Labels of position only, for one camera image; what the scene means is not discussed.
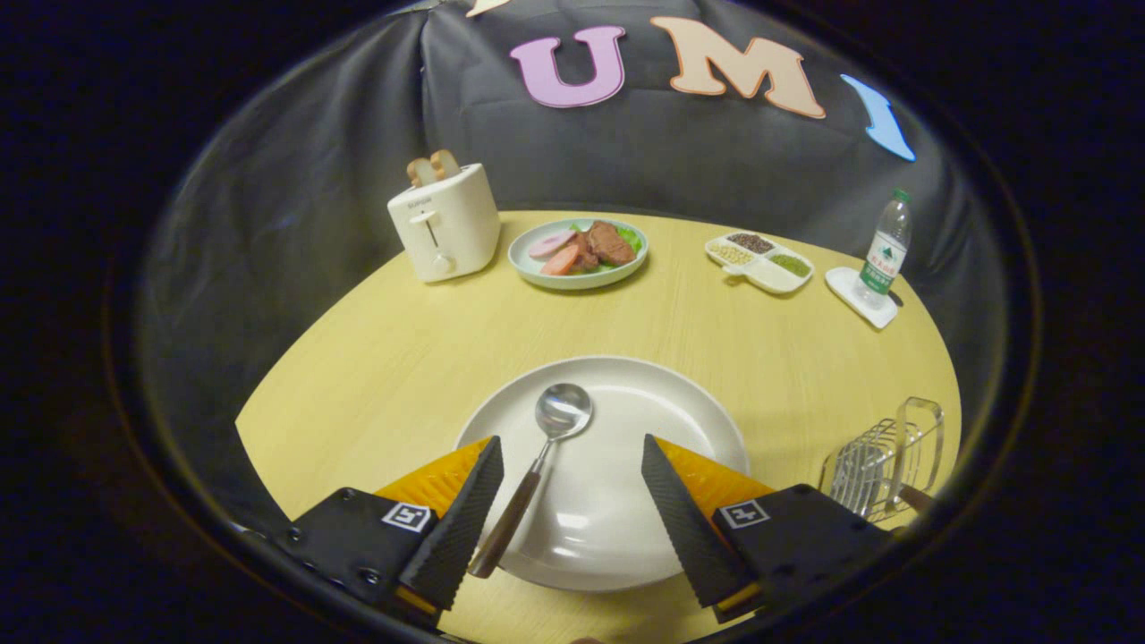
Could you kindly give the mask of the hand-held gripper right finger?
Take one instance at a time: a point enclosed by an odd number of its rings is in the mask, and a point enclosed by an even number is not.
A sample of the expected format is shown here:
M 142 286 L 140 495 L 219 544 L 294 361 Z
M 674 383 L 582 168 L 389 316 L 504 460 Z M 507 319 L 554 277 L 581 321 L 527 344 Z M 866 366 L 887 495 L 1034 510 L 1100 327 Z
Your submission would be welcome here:
M 640 471 L 692 592 L 720 623 L 802 607 L 892 543 L 810 485 L 776 490 L 663 437 L 643 437 Z

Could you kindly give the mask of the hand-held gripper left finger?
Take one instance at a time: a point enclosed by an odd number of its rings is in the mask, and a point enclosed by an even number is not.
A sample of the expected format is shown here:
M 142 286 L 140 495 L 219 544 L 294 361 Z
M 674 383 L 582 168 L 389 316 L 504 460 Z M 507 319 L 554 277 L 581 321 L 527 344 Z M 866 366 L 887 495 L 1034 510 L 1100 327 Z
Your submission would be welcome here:
M 369 493 L 344 487 L 269 542 L 369 607 L 418 627 L 453 607 L 504 477 L 499 437 Z

